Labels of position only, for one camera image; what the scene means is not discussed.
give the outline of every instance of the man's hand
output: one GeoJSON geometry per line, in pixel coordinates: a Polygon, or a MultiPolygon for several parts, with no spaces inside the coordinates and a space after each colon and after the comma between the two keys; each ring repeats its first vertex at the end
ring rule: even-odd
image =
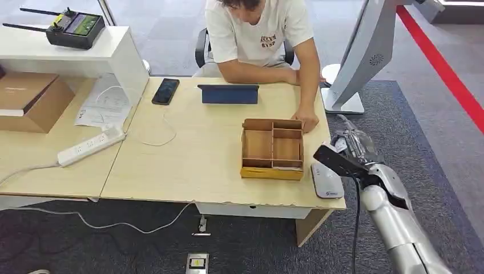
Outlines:
{"type": "Polygon", "coordinates": [[[302,131],[308,133],[312,131],[319,123],[319,118],[314,113],[314,107],[299,108],[291,119],[302,121],[302,131]]]}
{"type": "MultiPolygon", "coordinates": [[[[284,68],[283,70],[285,77],[284,81],[288,84],[292,84],[294,86],[299,86],[300,84],[300,77],[299,77],[299,70],[294,70],[290,67],[284,68]]],[[[326,82],[326,79],[320,75],[319,82],[326,82]]]]}

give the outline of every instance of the white power strip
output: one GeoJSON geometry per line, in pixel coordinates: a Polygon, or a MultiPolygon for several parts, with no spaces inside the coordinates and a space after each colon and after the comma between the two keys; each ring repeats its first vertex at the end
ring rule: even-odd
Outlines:
{"type": "Polygon", "coordinates": [[[62,167],[69,166],[115,143],[121,142],[125,138],[126,134],[121,127],[108,127],[98,136],[59,152],[57,154],[58,163],[62,167]]]}

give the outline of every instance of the desk drawer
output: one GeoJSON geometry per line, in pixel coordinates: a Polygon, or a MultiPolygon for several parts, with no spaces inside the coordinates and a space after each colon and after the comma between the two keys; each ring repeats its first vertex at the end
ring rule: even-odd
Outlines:
{"type": "Polygon", "coordinates": [[[264,205],[195,203],[201,214],[265,218],[304,219],[311,211],[305,207],[270,207],[264,205]]]}

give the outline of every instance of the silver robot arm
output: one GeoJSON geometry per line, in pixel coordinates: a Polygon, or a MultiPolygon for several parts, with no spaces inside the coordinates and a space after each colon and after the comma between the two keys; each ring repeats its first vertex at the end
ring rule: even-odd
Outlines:
{"type": "Polygon", "coordinates": [[[343,115],[339,117],[345,121],[347,130],[337,131],[331,144],[340,148],[340,154],[329,151],[314,157],[337,174],[346,173],[359,179],[363,189],[361,202],[380,232],[398,273],[451,273],[420,226],[396,172],[385,165],[366,133],[343,115]]]}
{"type": "Polygon", "coordinates": [[[395,171],[384,164],[372,164],[369,174],[378,176],[386,190],[375,184],[366,186],[361,202],[380,232],[395,269],[401,274],[451,273],[420,226],[395,171]]]}

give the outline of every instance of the red floor line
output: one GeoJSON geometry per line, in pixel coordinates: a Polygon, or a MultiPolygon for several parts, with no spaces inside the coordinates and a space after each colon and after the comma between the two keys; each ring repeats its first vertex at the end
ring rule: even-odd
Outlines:
{"type": "Polygon", "coordinates": [[[405,27],[413,37],[420,50],[423,52],[427,60],[434,67],[437,74],[440,76],[450,92],[454,95],[462,108],[467,112],[469,117],[475,125],[484,134],[484,110],[472,93],[462,83],[454,70],[449,66],[442,54],[437,50],[432,41],[425,35],[424,31],[419,27],[415,19],[410,15],[404,6],[397,7],[397,14],[402,19],[405,27]]]}

